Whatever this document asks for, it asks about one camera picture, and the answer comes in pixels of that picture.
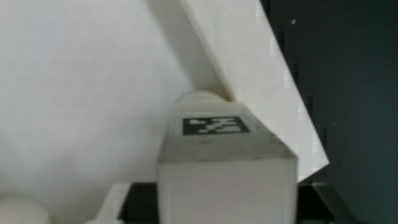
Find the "gray surface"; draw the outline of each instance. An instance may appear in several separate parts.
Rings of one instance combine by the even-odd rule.
[[[398,220],[396,11],[393,1],[270,2],[270,21],[279,37],[284,32],[284,55],[299,65],[308,102],[313,97],[331,158],[327,179],[370,224]]]

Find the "white surface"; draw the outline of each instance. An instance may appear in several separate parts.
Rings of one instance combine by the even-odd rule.
[[[52,224],[50,214],[43,206],[21,197],[7,197],[0,200],[2,224]]]
[[[260,0],[181,0],[233,99],[299,155],[299,180],[327,165]]]
[[[249,133],[176,134],[181,119],[238,116]],[[215,122],[201,121],[190,128]],[[162,224],[295,222],[297,156],[242,103],[203,97],[176,107],[158,158],[158,202]]]
[[[55,224],[155,175],[169,109],[217,87],[201,49],[173,3],[0,1],[0,196],[32,197]]]

